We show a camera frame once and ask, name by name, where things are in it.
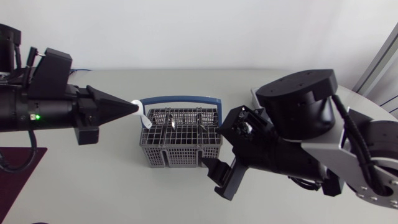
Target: blue handle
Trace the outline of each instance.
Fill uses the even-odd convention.
[[[221,100],[212,97],[205,96],[157,96],[140,100],[142,105],[144,106],[144,114],[145,105],[153,105],[157,103],[172,103],[172,102],[187,102],[187,103],[206,103],[217,106],[218,112],[218,126],[221,126],[223,122],[223,109],[221,108]]]

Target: white wall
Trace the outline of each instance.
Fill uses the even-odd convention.
[[[2,0],[0,22],[74,68],[334,68],[352,88],[397,22],[396,0]]]

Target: metal frame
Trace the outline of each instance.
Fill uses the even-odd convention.
[[[354,86],[353,91],[367,96],[398,57],[398,23],[392,30],[369,67]]]
[[[338,114],[335,107],[333,107],[333,110],[334,114]],[[356,156],[350,152],[349,142],[345,143],[344,148],[341,147],[343,131],[343,120],[336,118],[336,124],[330,131],[317,138],[302,141],[301,147],[355,189],[356,195],[360,199],[384,207],[398,208],[397,177],[376,166],[382,182],[390,187],[394,193],[388,197],[375,194],[366,183]],[[392,159],[378,157],[373,158],[373,160],[379,166],[398,167],[398,161]]]

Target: basket grid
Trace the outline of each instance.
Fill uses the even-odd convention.
[[[173,117],[177,124],[218,125],[218,113],[215,108],[151,109],[147,114],[153,125],[167,124],[169,116]]]

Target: gray plastic basket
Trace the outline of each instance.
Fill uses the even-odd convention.
[[[161,96],[141,100],[144,106],[181,101],[214,104],[217,109],[149,110],[147,117],[152,121],[152,127],[143,127],[140,146],[151,167],[201,167],[202,157],[218,158],[222,137],[216,130],[221,124],[221,100],[200,96]],[[175,120],[175,130],[169,118]]]

